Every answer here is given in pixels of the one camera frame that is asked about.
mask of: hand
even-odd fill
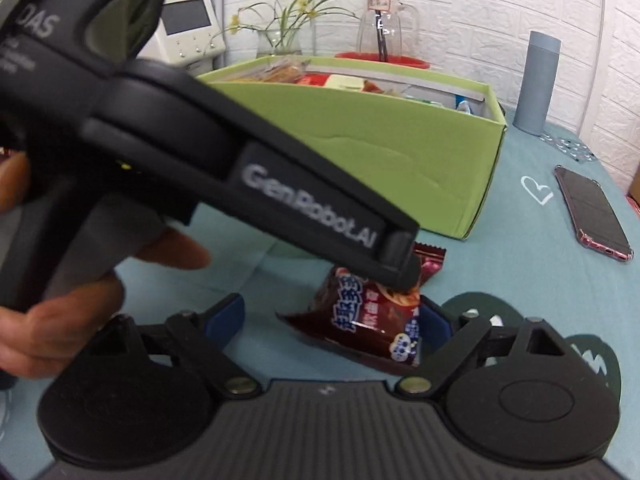
[[[23,153],[0,164],[0,214],[24,199],[29,182],[29,161]],[[206,249],[172,228],[136,257],[185,270],[210,263]],[[123,302],[124,288],[111,271],[63,298],[35,305],[26,314],[0,306],[0,368],[30,379],[59,374]]]

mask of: glass jar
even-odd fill
[[[284,34],[280,29],[258,30],[258,51],[255,57],[301,55],[300,29],[289,28]]]

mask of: metal rivet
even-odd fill
[[[251,377],[234,377],[225,383],[225,388],[235,395],[247,395],[258,389],[258,383]]]
[[[400,389],[408,394],[424,394],[431,390],[431,381],[424,377],[405,377],[399,383]]]

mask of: gray thermos bottle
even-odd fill
[[[556,38],[531,31],[520,98],[513,119],[513,125],[523,132],[541,136],[545,131],[561,45]]]

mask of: cardboard box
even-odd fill
[[[309,72],[364,77],[417,100],[293,84],[231,82],[264,70],[261,58],[201,76],[212,88],[315,149],[416,219],[453,238],[470,233],[486,199],[506,122],[490,86],[385,63],[300,57]],[[458,112],[455,95],[476,115]]]
[[[636,177],[634,178],[634,181],[631,183],[631,187],[629,187],[628,194],[636,202],[640,203],[640,168],[636,173]]]

